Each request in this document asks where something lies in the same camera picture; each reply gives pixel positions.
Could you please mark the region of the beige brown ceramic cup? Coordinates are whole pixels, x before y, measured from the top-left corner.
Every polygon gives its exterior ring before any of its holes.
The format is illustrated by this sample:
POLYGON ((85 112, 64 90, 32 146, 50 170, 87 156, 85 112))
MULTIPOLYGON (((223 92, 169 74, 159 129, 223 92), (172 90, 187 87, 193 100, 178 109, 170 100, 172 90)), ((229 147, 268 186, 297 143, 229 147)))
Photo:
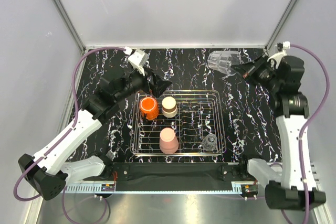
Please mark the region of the beige brown ceramic cup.
POLYGON ((177 103, 173 97, 165 97, 162 100, 162 114, 166 118, 173 118, 177 115, 177 103))

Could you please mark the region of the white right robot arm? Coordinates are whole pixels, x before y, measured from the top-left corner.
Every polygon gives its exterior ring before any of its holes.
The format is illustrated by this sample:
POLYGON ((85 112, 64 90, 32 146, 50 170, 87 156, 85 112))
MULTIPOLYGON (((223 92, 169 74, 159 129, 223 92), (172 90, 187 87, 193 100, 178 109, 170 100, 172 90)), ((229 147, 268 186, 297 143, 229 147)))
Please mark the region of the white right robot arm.
POLYGON ((260 158, 246 158, 238 167, 243 180, 253 177, 265 189, 270 209, 305 211, 326 202, 312 174, 306 123, 310 118, 308 99, 299 88, 305 72, 304 61, 295 56, 279 60, 266 56, 232 65, 249 85, 268 90, 281 140, 282 173, 276 173, 260 158))

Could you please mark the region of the pink plastic cup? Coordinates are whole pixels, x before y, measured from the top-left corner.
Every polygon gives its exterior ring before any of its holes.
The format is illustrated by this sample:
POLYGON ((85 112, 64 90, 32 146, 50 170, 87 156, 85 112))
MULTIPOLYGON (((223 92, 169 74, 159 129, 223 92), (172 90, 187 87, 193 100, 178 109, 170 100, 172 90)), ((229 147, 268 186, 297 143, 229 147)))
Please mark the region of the pink plastic cup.
POLYGON ((160 150, 165 154, 173 154, 178 150, 179 142, 175 131, 166 127, 160 132, 160 150))

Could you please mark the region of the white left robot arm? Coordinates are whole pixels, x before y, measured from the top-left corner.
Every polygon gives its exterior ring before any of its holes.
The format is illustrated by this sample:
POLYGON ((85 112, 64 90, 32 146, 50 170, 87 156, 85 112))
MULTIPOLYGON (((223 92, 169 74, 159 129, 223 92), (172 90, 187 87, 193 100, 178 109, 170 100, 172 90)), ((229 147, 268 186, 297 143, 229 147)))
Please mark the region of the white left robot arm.
POLYGON ((129 74, 121 69, 107 71, 93 95, 81 108, 75 108, 75 117, 67 127, 34 155, 23 154, 19 158, 20 179, 25 179, 44 200, 55 198, 68 184, 88 177, 110 179, 113 162, 103 154, 73 165, 66 160, 120 110, 119 103, 125 98, 138 91, 159 98, 171 84, 150 68, 133 69, 129 74))

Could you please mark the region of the large clear glass cup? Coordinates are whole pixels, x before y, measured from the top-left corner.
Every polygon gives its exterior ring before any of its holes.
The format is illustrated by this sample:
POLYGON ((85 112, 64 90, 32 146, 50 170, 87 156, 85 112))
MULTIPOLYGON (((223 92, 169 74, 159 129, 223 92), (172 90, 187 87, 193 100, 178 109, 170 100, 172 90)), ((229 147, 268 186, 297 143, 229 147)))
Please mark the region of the large clear glass cup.
POLYGON ((207 60, 207 65, 210 69, 223 73, 226 76, 233 76, 236 71, 231 66, 241 63, 241 56, 237 51, 213 51, 209 54, 207 60))

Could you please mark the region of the small clear glass cup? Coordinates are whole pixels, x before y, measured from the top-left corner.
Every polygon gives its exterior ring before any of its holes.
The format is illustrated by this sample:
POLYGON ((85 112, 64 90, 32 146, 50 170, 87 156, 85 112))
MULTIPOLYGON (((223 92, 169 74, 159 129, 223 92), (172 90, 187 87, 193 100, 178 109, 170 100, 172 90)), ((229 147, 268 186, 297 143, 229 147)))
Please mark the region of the small clear glass cup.
POLYGON ((202 140, 202 147, 205 151, 212 152, 217 148, 217 136, 213 133, 209 133, 202 140))

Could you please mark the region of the orange translucent plastic cup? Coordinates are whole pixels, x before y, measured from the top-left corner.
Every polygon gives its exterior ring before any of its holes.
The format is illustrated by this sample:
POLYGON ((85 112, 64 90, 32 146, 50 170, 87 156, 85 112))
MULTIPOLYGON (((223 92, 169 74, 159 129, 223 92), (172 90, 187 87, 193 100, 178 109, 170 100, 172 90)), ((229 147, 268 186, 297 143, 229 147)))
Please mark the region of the orange translucent plastic cup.
POLYGON ((159 114, 158 103, 153 97, 145 97, 140 100, 140 112, 143 118, 153 121, 159 114))

